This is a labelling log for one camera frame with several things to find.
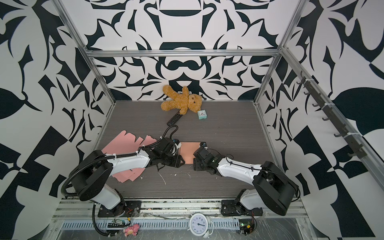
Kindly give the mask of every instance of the black and white patterned wall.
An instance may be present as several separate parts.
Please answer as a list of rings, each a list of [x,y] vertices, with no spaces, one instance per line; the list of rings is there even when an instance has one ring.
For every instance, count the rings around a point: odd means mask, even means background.
[[[48,0],[0,0],[0,56],[0,239],[21,240],[48,226],[111,103]]]
[[[298,0],[66,0],[90,50],[263,49],[280,43]],[[108,58],[114,97],[162,99],[187,85],[205,99],[253,99],[269,57]]]
[[[97,58],[118,100],[166,99],[166,84],[204,99],[254,99],[271,56]]]
[[[310,0],[288,46],[383,157],[384,2]],[[384,238],[384,192],[282,59],[260,106],[319,239]]]

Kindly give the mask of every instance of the teddy bear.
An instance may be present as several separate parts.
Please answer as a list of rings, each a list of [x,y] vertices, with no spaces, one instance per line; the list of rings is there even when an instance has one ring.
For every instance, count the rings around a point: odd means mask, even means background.
[[[180,109],[180,114],[184,115],[187,113],[188,108],[194,113],[201,110],[203,98],[197,94],[189,95],[189,90],[186,86],[183,87],[182,94],[175,92],[170,85],[163,86],[163,92],[165,95],[173,99],[171,101],[165,101],[161,104],[161,109],[164,111],[177,108]]]

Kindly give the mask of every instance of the pink foam pad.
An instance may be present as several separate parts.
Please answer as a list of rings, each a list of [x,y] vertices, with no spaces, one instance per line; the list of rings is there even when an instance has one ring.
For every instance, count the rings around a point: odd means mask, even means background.
[[[127,133],[126,131],[122,131],[117,135],[105,148],[103,148],[103,153],[109,154],[124,154],[135,152],[142,145],[149,145],[151,143],[156,142],[156,139],[153,139],[151,136],[146,136],[145,140],[139,137],[136,140],[136,136]],[[113,175],[119,182],[125,182],[128,179],[131,181],[135,180],[142,174],[145,168],[135,168],[131,170],[127,170],[124,172],[119,172]]]
[[[193,164],[193,153],[200,147],[200,142],[181,142],[180,155],[185,164]]]

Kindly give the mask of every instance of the tv remote control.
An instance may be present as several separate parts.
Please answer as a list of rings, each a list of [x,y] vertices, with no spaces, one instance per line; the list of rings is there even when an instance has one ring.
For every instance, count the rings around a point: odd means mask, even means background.
[[[172,126],[172,125],[175,125],[175,123],[181,118],[181,114],[180,114],[180,111],[178,111],[175,116],[173,116],[169,122],[167,122],[167,125],[168,126]]]

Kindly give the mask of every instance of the pink plush toy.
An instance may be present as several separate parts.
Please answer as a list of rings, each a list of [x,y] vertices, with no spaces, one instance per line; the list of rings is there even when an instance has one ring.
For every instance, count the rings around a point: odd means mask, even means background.
[[[138,224],[135,224],[133,226],[127,227],[124,229],[124,235],[127,237],[128,235],[132,234],[134,236],[137,235],[137,231],[139,230],[140,226]]]

